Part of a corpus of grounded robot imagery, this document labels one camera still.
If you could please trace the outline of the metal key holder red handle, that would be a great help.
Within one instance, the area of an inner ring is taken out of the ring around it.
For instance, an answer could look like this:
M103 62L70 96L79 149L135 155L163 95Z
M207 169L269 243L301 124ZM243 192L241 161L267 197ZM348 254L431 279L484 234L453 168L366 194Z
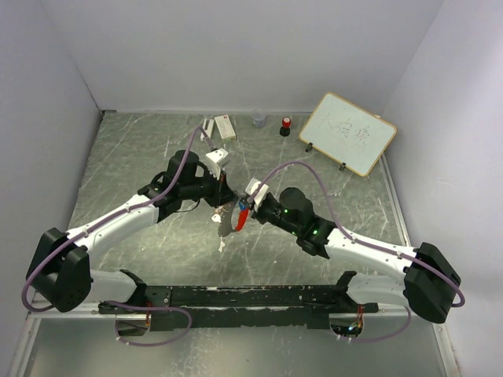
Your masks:
M218 235L220 237L225 238L236 232L240 212L240 200L231 201L217 209L217 214L220 216L218 225Z

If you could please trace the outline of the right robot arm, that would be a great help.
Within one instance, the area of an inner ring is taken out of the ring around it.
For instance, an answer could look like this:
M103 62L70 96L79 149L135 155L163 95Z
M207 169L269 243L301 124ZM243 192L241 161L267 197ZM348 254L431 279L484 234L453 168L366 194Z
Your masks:
M359 262L378 273L354 274L334 292L334 305L342 312L359 304L384 303L405 306L424 320L443 324L461 301L461 278L433 244L407 247L358 235L315 214L312 202L297 188L285 189L278 199L270 192L254 199L245 196L238 205L256 221L293 235L309 255Z

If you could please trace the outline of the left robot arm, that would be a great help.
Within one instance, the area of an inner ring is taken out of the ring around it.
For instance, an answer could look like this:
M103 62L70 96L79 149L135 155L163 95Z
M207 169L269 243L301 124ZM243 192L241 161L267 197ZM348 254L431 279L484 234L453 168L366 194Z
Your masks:
M148 302L147 285L129 270L96 271L93 260L136 232L178 212L182 203L205 201L218 208L237 200L228 186L224 166L229 154L215 149L203 159L177 151L167 169L159 172L125 204L86 225L62 232L51 228L39 240L26 275L51 308L66 313L84 302L114 302L138 313Z

